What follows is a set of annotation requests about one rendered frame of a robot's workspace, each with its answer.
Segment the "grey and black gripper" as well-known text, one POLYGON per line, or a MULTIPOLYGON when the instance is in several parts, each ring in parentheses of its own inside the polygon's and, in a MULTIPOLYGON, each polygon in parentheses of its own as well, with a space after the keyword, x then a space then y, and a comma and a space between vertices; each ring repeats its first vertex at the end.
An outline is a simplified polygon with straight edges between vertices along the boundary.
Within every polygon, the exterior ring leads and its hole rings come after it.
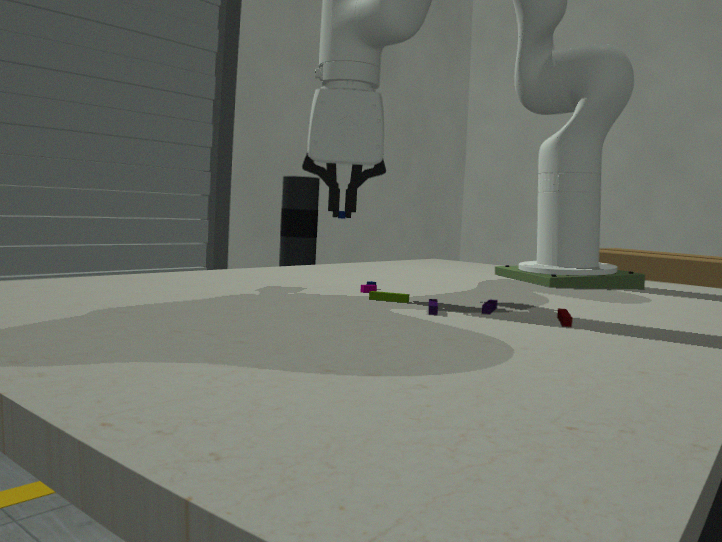
POLYGON ((352 166, 352 179, 345 196, 345 217, 351 218, 351 212, 356 212, 357 188, 368 178, 386 173, 383 152, 381 93, 370 87, 350 84, 316 89, 310 115, 308 154, 302 168, 320 176, 329 187, 328 211, 333 211, 333 217, 339 217, 340 201, 336 165, 352 166), (327 165, 327 170, 315 163, 327 165), (362 167, 371 166, 374 167, 362 172, 362 167))

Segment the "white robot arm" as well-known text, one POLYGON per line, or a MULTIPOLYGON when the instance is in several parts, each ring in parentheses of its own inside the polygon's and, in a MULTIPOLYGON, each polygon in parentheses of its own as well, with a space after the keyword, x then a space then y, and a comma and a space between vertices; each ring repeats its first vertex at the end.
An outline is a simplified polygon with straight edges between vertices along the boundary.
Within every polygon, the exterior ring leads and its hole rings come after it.
MULTIPOLYGON (((323 0, 315 78, 322 86, 378 89, 383 48, 412 38, 431 2, 323 0)), ((567 0, 513 3, 518 23, 515 89, 520 102, 541 115, 574 112, 540 147, 537 261, 521 262, 518 269, 555 275, 614 274, 617 266, 599 263, 602 148, 631 97, 631 62, 622 50, 606 44, 556 51, 553 34, 567 0)))

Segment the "lime green rod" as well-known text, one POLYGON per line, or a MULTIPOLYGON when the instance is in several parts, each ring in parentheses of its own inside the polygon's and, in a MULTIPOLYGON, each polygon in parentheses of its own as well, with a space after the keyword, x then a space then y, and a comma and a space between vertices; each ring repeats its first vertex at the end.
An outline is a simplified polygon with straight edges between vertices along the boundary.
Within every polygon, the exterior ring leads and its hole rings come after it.
POLYGON ((408 303, 409 302, 409 294, 370 291, 369 292, 369 300, 408 303))

